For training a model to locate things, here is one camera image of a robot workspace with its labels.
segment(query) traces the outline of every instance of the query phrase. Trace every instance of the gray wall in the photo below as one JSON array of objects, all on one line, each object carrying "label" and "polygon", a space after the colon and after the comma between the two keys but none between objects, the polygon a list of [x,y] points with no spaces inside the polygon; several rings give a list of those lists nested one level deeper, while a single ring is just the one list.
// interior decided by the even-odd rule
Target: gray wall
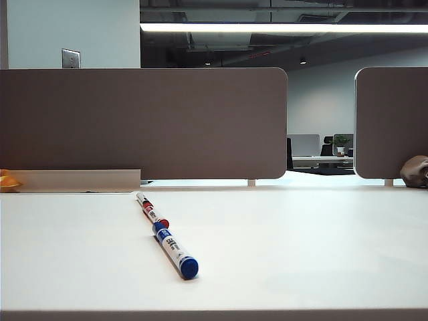
[{"label": "gray wall", "polygon": [[0,69],[7,67],[7,8],[6,0],[0,0]]},{"label": "gray wall", "polygon": [[61,68],[61,49],[83,68],[140,67],[139,0],[8,1],[10,68]]},{"label": "gray wall", "polygon": [[369,66],[428,66],[428,47],[288,72],[288,133],[354,131],[354,77]]}]

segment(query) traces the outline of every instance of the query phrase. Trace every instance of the ceiling light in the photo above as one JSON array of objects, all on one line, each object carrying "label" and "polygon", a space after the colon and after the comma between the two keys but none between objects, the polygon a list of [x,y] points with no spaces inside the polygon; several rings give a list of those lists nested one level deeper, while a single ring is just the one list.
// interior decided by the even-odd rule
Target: ceiling light
[{"label": "ceiling light", "polygon": [[338,25],[329,23],[141,23],[148,32],[428,33],[428,25]]}]

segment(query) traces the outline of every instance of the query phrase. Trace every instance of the exposed ceiling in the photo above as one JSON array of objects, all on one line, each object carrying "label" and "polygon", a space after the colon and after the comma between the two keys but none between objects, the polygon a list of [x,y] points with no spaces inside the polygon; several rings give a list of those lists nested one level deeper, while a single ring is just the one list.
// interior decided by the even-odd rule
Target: exposed ceiling
[{"label": "exposed ceiling", "polygon": [[[140,0],[141,22],[428,24],[428,0]],[[301,68],[428,46],[426,35],[141,32],[142,66]]]}]

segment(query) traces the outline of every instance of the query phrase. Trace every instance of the marker label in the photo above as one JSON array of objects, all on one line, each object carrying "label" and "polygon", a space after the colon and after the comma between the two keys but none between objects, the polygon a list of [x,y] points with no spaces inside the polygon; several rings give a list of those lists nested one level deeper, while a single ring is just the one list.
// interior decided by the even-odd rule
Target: marker label
[{"label": "marker label", "polygon": [[191,257],[189,253],[186,252],[177,241],[175,241],[174,237],[169,233],[167,229],[161,229],[158,232],[158,240],[162,244],[162,247],[168,253],[169,257],[172,259],[174,264],[180,269],[181,264],[184,262],[185,257]]}]

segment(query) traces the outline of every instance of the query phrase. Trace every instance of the red marker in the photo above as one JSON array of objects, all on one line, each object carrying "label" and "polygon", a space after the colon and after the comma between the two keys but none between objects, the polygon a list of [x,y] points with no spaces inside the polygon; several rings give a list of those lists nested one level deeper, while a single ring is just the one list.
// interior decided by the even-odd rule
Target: red marker
[{"label": "red marker", "polygon": [[136,200],[140,203],[142,211],[153,224],[156,222],[162,223],[165,228],[169,227],[169,222],[166,219],[159,217],[154,210],[153,204],[144,196],[143,193],[136,194]]}]

